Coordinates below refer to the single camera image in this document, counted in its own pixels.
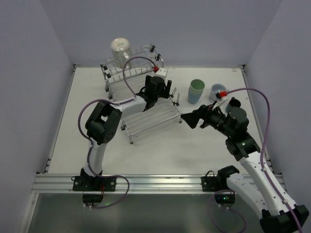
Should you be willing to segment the left black controller box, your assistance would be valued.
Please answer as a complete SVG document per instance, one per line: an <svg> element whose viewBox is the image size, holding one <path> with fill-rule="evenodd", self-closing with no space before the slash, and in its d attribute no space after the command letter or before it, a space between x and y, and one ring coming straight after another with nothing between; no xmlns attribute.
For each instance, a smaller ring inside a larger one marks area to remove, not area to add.
<svg viewBox="0 0 311 233"><path fill-rule="evenodd" d="M85 205L94 205L95 203L101 203L103 200L104 195L100 194L83 194L82 195L82 202Z"/></svg>

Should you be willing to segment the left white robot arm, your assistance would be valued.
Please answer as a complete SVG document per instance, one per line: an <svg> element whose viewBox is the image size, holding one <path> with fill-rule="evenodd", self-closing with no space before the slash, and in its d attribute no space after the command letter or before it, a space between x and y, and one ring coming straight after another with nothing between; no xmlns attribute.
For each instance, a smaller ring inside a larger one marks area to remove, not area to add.
<svg viewBox="0 0 311 233"><path fill-rule="evenodd" d="M113 139L122 117L146 112L153 108L159 99L168 99L172 81L165 81L160 76L146 76L145 85L133 97L121 102L110 102L104 99L88 103L78 116L78 129L81 135L90 141L86 163L81 169L80 176L85 180L93 180L102 174L102 163L105 149ZM86 134L81 129L83 111L96 103L86 121Z"/></svg>

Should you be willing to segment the black controller box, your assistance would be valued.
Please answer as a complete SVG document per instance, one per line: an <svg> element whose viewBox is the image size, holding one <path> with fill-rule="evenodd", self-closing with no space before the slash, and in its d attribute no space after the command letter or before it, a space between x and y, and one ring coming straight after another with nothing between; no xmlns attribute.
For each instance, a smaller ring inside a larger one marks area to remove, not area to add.
<svg viewBox="0 0 311 233"><path fill-rule="evenodd" d="M104 195L100 194L83 194L82 195L82 202L85 205L94 205L95 203L101 203L103 200Z"/></svg>
<svg viewBox="0 0 311 233"><path fill-rule="evenodd" d="M215 201L220 205L233 205L236 197L234 194L217 194L215 195Z"/></svg>

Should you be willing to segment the dark blue ceramic mug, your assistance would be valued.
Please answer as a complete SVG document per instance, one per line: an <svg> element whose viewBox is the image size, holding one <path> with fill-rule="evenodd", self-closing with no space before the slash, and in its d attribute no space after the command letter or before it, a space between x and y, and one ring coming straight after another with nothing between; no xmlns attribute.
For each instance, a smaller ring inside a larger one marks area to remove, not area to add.
<svg viewBox="0 0 311 233"><path fill-rule="evenodd" d="M225 110L227 113L229 113L231 111L231 109L234 107L240 108L241 102L238 99L236 99L235 97L232 97L230 99L230 101L228 102Z"/></svg>

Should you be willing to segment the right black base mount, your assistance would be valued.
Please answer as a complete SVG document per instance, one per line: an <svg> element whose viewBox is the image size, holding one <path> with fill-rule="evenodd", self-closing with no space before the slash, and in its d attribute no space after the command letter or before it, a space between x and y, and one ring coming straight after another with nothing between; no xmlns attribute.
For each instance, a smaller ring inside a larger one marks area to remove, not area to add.
<svg viewBox="0 0 311 233"><path fill-rule="evenodd" d="M215 174L209 170L201 177L201 186L203 192L216 192L227 189L226 180L222 175Z"/></svg>

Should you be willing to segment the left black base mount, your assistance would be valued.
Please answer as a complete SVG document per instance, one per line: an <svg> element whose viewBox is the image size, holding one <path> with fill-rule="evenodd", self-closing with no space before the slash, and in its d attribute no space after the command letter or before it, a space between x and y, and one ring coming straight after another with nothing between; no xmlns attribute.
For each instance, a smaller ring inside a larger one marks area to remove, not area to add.
<svg viewBox="0 0 311 233"><path fill-rule="evenodd" d="M73 180L73 191L80 192L114 192L116 189L116 178L91 177L87 180L81 176L75 176Z"/></svg>

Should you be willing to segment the white ceramic mug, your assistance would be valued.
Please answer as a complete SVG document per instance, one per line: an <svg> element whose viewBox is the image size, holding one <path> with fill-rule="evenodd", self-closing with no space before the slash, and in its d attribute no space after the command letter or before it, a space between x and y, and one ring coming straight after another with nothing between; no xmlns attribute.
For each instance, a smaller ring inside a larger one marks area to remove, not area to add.
<svg viewBox="0 0 311 233"><path fill-rule="evenodd" d="M215 102L217 101L216 93L226 91L226 87L222 84L216 83L211 87L209 101Z"/></svg>

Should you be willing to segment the aluminium mounting rail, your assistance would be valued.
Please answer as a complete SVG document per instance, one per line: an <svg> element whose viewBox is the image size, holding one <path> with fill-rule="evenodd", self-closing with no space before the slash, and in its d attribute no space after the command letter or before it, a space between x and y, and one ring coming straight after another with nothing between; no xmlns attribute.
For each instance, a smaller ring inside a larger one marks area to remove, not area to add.
<svg viewBox="0 0 311 233"><path fill-rule="evenodd" d="M74 174L37 174L32 193L65 194L73 191ZM201 175L125 175L128 194L201 194Z"/></svg>

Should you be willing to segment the large glass mug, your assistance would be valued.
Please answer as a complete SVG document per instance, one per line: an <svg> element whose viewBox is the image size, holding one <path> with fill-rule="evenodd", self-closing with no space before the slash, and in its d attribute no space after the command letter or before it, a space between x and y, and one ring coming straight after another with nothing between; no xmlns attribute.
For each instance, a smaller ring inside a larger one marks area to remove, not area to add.
<svg viewBox="0 0 311 233"><path fill-rule="evenodd" d="M132 56L131 44L125 38L116 38L111 44L113 61L117 68L122 69L128 59Z"/></svg>

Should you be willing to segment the light blue cup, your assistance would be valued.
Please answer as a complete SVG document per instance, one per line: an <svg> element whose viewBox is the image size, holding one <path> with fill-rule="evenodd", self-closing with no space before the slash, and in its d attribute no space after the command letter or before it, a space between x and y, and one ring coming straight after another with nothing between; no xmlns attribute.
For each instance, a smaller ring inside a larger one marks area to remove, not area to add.
<svg viewBox="0 0 311 233"><path fill-rule="evenodd" d="M196 104L200 97L202 96L202 92L188 92L188 102L190 104Z"/></svg>

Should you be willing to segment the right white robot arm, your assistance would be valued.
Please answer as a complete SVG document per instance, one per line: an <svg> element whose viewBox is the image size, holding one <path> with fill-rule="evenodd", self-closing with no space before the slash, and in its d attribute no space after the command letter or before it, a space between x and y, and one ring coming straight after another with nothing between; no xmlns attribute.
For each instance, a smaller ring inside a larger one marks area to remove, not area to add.
<svg viewBox="0 0 311 233"><path fill-rule="evenodd" d="M201 105L181 118L194 129L200 120L202 129L211 126L227 137L227 150L248 172L253 184L249 184L234 166L218 171L217 179L222 189L236 192L257 214L265 233L301 232L309 211L298 205L281 186L266 161L260 148L248 133L247 113L240 107L232 107L228 114L222 113L215 103Z"/></svg>

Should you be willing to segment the right black controller box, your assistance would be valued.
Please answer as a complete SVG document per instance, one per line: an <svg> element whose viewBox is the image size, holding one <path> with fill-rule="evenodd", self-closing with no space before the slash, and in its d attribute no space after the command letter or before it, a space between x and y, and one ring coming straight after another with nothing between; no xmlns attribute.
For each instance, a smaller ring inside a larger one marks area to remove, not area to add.
<svg viewBox="0 0 311 233"><path fill-rule="evenodd" d="M234 194L217 194L215 195L215 201L220 205L233 205L236 197Z"/></svg>

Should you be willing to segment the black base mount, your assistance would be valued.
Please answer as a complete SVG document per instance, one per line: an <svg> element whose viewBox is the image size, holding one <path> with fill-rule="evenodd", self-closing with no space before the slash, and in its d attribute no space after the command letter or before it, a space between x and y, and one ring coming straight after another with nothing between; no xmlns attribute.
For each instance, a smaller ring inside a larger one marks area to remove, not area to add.
<svg viewBox="0 0 311 233"><path fill-rule="evenodd" d="M216 192L227 189L226 180L222 175L215 174L209 170L201 177L201 186L203 192Z"/></svg>
<svg viewBox="0 0 311 233"><path fill-rule="evenodd" d="M75 176L73 180L73 191L80 192L114 192L116 189L116 178L91 177L87 180L81 176Z"/></svg>

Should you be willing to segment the green cup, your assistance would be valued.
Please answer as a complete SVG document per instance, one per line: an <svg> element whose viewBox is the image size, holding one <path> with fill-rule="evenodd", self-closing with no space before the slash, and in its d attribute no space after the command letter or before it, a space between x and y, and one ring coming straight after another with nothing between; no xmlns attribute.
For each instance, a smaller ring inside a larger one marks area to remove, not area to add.
<svg viewBox="0 0 311 233"><path fill-rule="evenodd" d="M205 83L200 79L194 79L191 81L189 86L189 94L190 95L202 95L205 88Z"/></svg>

